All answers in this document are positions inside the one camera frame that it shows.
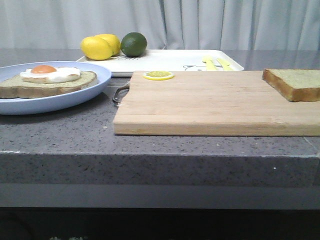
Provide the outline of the fried egg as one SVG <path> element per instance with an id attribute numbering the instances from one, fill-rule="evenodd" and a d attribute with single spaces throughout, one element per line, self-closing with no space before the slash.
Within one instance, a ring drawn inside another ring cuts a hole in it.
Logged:
<path id="1" fill-rule="evenodd" d="M 39 84 L 64 83 L 79 79 L 81 70 L 76 67 L 54 67 L 51 65 L 37 65 L 20 73 L 25 82 Z"/>

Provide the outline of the light blue plate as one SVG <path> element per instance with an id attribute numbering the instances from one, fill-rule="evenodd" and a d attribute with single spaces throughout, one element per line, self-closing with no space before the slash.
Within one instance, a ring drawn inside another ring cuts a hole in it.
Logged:
<path id="1" fill-rule="evenodd" d="M 26 69 L 38 65 L 50 65 L 53 67 L 76 67 L 82 71 L 92 71 L 97 75 L 98 83 L 94 86 L 74 91 L 71 93 L 48 96 L 42 98 L 12 98 L 0 100 L 1 115 L 30 115 L 47 113 L 73 107 L 91 100 L 102 93 L 109 83 L 112 72 L 100 65 L 77 61 L 44 61 L 23 63 L 0 68 L 0 80 L 3 82 Z"/>

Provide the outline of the bread slice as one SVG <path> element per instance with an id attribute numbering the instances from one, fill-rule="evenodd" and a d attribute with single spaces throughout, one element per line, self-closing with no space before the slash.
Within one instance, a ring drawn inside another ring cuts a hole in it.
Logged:
<path id="1" fill-rule="evenodd" d="M 289 102 L 320 100 L 320 71 L 318 69 L 263 70 L 262 79 Z"/>
<path id="2" fill-rule="evenodd" d="M 33 83 L 23 81 L 15 75 L 0 83 L 1 99 L 35 99 L 80 91 L 98 84 L 98 76 L 93 71 L 82 71 L 80 78 L 59 83 Z"/>

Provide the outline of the white bear tray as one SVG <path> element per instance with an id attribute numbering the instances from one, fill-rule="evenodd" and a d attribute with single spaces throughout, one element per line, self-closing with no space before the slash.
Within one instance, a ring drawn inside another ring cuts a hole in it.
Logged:
<path id="1" fill-rule="evenodd" d="M 79 62 L 96 64 L 109 69 L 114 77 L 130 77 L 135 71 L 205 71 L 203 57 L 211 57 L 218 71 L 226 68 L 222 60 L 233 71 L 242 71 L 244 67 L 220 50 L 195 49 L 148 49 L 139 57 L 128 57 L 121 53 L 107 60 L 91 60 L 85 56 Z"/>

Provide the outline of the lemon slice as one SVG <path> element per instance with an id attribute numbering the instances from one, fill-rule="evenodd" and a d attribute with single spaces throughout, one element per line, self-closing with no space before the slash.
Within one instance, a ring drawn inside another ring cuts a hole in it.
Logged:
<path id="1" fill-rule="evenodd" d="M 143 77 L 147 80 L 164 81 L 172 79 L 174 77 L 174 74 L 170 71 L 156 70 L 145 72 L 143 74 Z"/>

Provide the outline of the wooden cutting board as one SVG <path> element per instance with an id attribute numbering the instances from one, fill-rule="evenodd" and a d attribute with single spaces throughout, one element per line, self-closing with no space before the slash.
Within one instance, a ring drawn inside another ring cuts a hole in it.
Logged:
<path id="1" fill-rule="evenodd" d="M 261 71 L 176 71 L 149 80 L 135 71 L 113 120 L 117 135 L 310 136 L 319 102 L 289 102 Z"/>

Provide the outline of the left yellow utensil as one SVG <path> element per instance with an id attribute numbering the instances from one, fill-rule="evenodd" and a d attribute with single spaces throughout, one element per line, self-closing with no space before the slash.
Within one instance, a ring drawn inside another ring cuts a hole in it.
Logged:
<path id="1" fill-rule="evenodd" d="M 218 70 L 213 62 L 213 58 L 210 55 L 203 56 L 202 62 L 205 63 L 207 71 L 217 71 Z"/>

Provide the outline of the yellow utensil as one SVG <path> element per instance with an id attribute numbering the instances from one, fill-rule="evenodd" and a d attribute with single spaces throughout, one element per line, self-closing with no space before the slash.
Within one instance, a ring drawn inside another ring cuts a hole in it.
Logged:
<path id="1" fill-rule="evenodd" d="M 216 60 L 222 66 L 224 71 L 232 71 L 233 70 L 231 67 L 231 64 L 227 60 L 225 60 L 223 58 L 217 58 Z"/>
<path id="2" fill-rule="evenodd" d="M 218 70 L 213 62 L 213 58 L 210 55 L 203 56 L 202 62 L 205 63 L 207 71 L 217 71 Z"/>

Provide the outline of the green lime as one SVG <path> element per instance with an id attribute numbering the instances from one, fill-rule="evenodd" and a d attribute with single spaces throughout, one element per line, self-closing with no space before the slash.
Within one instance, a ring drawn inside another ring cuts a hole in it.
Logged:
<path id="1" fill-rule="evenodd" d="M 127 57 L 141 56 L 148 45 L 146 37 L 139 32 L 130 32 L 125 35 L 120 43 L 120 49 Z"/>

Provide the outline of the right yellow utensil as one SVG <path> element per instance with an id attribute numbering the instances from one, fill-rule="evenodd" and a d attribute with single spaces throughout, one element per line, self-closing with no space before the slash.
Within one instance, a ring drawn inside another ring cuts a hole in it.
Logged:
<path id="1" fill-rule="evenodd" d="M 225 60 L 223 58 L 217 58 L 216 60 L 222 66 L 224 71 L 232 71 L 233 70 L 231 67 L 231 64 L 227 60 Z"/>

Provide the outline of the rear yellow lemon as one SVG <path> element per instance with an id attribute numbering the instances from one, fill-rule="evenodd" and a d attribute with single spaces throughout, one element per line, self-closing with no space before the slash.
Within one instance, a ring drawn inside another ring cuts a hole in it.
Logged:
<path id="1" fill-rule="evenodd" d="M 121 42 L 119 38 L 114 34 L 97 34 L 96 37 L 102 38 L 108 42 L 108 44 L 112 47 L 112 56 L 118 56 L 121 51 Z"/>

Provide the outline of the yellow lemon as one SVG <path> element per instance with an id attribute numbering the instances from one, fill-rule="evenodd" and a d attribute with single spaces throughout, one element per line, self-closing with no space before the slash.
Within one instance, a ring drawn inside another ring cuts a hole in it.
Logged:
<path id="1" fill-rule="evenodd" d="M 96 37 L 102 38 L 108 42 L 108 44 L 112 47 L 112 56 L 118 56 L 121 51 L 121 42 L 119 38 L 114 34 L 97 34 Z"/>
<path id="2" fill-rule="evenodd" d="M 91 60 L 107 60 L 113 55 L 113 49 L 110 44 L 97 36 L 85 37 L 80 42 L 80 49 Z"/>

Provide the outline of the front yellow lemon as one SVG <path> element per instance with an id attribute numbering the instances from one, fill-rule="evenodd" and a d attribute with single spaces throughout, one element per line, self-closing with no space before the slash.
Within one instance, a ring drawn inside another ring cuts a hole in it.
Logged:
<path id="1" fill-rule="evenodd" d="M 97 36 L 85 37 L 80 42 L 80 49 L 91 60 L 107 60 L 113 55 L 113 49 L 110 44 Z"/>

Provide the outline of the white curtain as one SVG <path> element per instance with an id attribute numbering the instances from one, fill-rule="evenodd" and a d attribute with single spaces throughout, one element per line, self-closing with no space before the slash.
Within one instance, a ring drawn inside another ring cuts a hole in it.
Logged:
<path id="1" fill-rule="evenodd" d="M 320 48 L 317 0 L 3 0 L 3 49 L 77 49 L 88 36 L 143 34 L 150 49 Z"/>

